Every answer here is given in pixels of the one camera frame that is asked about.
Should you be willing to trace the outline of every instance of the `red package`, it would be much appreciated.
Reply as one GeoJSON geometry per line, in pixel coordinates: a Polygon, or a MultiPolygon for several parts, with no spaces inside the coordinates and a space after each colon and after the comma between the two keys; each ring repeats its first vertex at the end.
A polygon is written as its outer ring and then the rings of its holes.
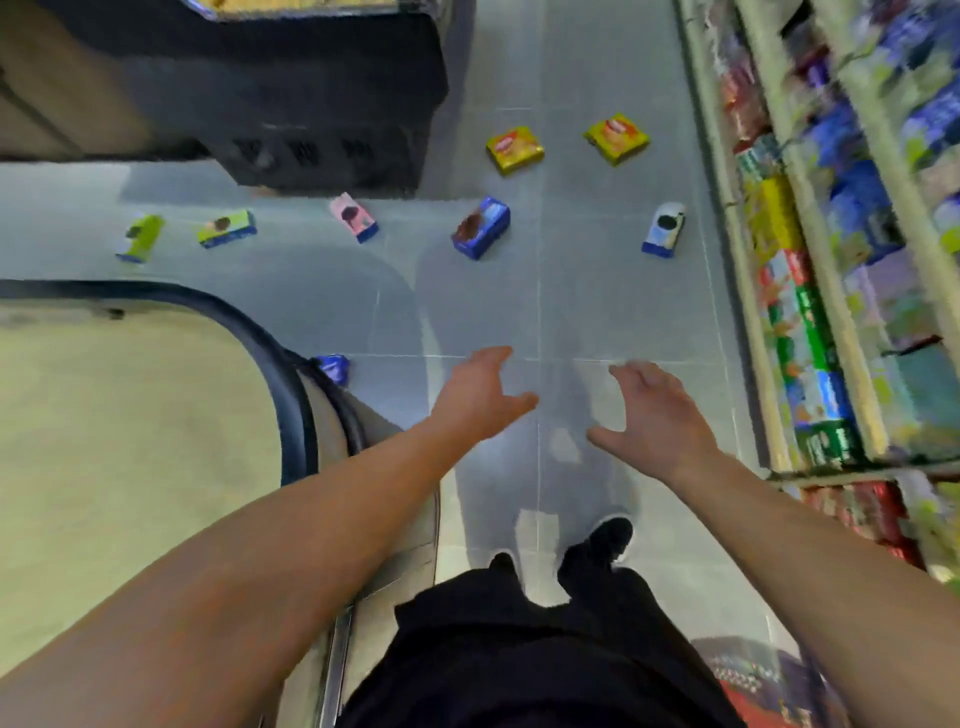
{"type": "Polygon", "coordinates": [[[852,487],[879,540],[902,546],[907,539],[900,532],[900,519],[906,518],[906,508],[897,486],[878,480],[854,483],[852,487]]]}

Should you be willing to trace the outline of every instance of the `green package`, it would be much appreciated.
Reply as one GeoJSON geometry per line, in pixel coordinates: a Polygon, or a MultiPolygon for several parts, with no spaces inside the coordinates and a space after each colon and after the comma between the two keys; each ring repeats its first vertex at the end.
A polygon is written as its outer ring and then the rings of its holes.
{"type": "Polygon", "coordinates": [[[830,372],[837,368],[827,314],[810,286],[790,286],[782,291],[767,313],[777,335],[777,357],[787,381],[809,369],[830,372]]]}
{"type": "Polygon", "coordinates": [[[798,428],[797,442],[811,469],[839,469],[863,459],[856,432],[846,422],[827,422],[798,428]]]}

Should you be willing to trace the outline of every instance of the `sneaker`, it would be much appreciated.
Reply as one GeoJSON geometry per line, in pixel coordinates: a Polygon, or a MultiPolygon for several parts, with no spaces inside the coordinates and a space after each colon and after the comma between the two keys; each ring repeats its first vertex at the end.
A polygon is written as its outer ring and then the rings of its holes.
{"type": "Polygon", "coordinates": [[[634,538],[634,525],[625,516],[611,516],[600,522],[587,538],[590,556],[601,564],[615,564],[634,538]]]}
{"type": "Polygon", "coordinates": [[[490,560],[490,568],[503,569],[504,571],[516,573],[516,564],[514,563],[513,554],[511,554],[510,551],[497,551],[490,560]]]}

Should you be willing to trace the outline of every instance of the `tiled floor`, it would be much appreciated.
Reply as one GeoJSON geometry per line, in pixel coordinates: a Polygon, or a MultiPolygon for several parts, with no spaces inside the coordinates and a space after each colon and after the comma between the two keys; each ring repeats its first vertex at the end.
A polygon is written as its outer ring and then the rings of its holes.
{"type": "Polygon", "coordinates": [[[214,162],[0,166],[5,278],[147,278],[223,297],[304,354],[354,361],[352,394],[398,426],[425,416],[457,357],[511,344],[511,391],[535,415],[472,452],[443,483],[440,577],[520,552],[537,601],[564,599],[559,549],[614,511],[637,523],[629,564],[689,637],[789,644],[768,608],[662,485],[591,448],[622,425],[609,361],[644,357],[683,380],[724,448],[756,464],[722,237],[711,206],[675,11],[669,0],[477,0],[447,39],[453,90],[436,117],[417,199],[372,201],[382,232],[357,245],[326,200],[256,197],[214,162]],[[652,136],[611,168],[583,130],[623,112],[652,136]],[[541,164],[503,179],[496,133],[528,124],[541,164]],[[480,262],[448,236],[483,195],[514,222],[480,262]],[[683,201],[676,257],[640,252],[651,215],[683,201]],[[260,233],[214,251],[195,228],[254,211],[260,233]],[[131,269],[111,248],[137,213],[168,227],[131,269]]]}

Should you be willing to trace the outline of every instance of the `black rubber edge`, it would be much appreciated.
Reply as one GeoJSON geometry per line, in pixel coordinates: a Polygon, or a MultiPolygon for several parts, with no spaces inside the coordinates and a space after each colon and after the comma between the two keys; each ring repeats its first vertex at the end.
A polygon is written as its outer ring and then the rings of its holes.
{"type": "Polygon", "coordinates": [[[357,413],[350,406],[344,390],[333,383],[333,380],[326,375],[326,372],[320,368],[317,362],[296,352],[291,352],[289,349],[286,351],[287,356],[294,362],[297,369],[320,387],[330,401],[333,411],[337,413],[337,417],[340,419],[344,434],[347,436],[347,452],[352,456],[367,449],[370,446],[367,440],[367,432],[360,423],[357,413]]]}
{"type": "MultiPolygon", "coordinates": [[[[302,480],[317,472],[317,429],[310,400],[297,376],[296,362],[263,327],[229,303],[208,293],[173,283],[136,280],[2,280],[0,300],[83,299],[108,302],[117,300],[172,303],[190,308],[228,330],[253,358],[267,382],[274,400],[276,424],[280,431],[280,486],[302,480]]],[[[346,408],[343,400],[335,403],[338,416],[346,408]]]]}

